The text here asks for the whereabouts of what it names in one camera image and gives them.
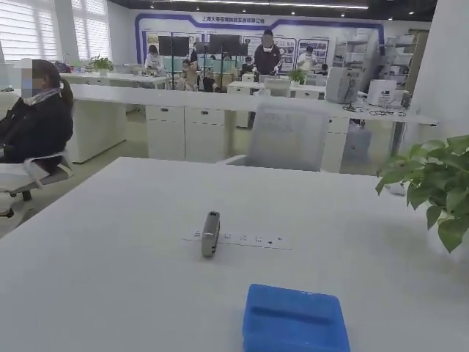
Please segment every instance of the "power strip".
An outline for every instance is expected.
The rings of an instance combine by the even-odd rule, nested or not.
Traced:
[[[192,235],[183,238],[184,241],[201,241],[202,233],[197,231]],[[236,244],[238,246],[261,247],[271,249],[290,250],[288,240],[285,237],[255,236],[255,235],[235,235],[233,233],[220,233],[218,243]]]

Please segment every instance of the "ceiling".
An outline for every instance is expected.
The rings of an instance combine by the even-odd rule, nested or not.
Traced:
[[[288,7],[288,6],[259,6],[242,4],[208,4],[194,2],[170,2],[165,0],[109,0],[129,9],[174,11],[197,11],[202,12],[227,12],[227,13],[251,13],[259,15],[291,15],[295,11],[296,16],[307,17],[329,17],[360,18],[374,20],[396,21],[426,21],[430,22],[437,4],[437,0],[270,0],[269,2],[282,3],[314,3],[314,4],[342,4],[368,6],[368,10],[344,10],[327,9],[317,7]],[[266,2],[266,0],[249,0],[250,2]]]

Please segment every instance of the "scarf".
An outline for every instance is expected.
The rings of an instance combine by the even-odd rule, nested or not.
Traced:
[[[35,96],[23,99],[24,103],[29,106],[36,105],[38,103],[42,103],[44,100],[49,99],[51,96],[60,93],[60,88],[48,88],[43,89]]]

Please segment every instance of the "chair armrest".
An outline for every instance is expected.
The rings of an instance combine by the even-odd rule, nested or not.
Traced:
[[[43,184],[34,175],[34,172],[33,172],[33,169],[32,169],[32,163],[36,160],[44,160],[44,159],[51,159],[51,158],[58,158],[58,157],[64,158],[66,160],[66,162],[69,165],[71,165],[71,163],[68,161],[68,155],[67,155],[66,150],[64,150],[63,152],[60,152],[60,153],[55,153],[55,154],[51,154],[51,155],[47,155],[47,156],[40,156],[40,157],[37,157],[37,158],[28,158],[23,162],[24,169],[28,173],[29,177],[34,181],[34,183],[37,184],[38,189],[41,189],[43,187]],[[61,169],[63,169],[68,174],[69,178],[73,176],[73,172],[72,172],[71,169],[69,169],[67,167],[61,167]]]
[[[232,156],[231,158],[219,161],[217,164],[245,166],[246,165],[246,155]]]

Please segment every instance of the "face mask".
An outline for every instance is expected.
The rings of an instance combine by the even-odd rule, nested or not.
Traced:
[[[42,89],[38,88],[33,88],[32,87],[32,79],[22,79],[21,80],[21,91],[23,92],[23,97],[24,95],[31,95],[34,97],[35,95],[39,94]]]

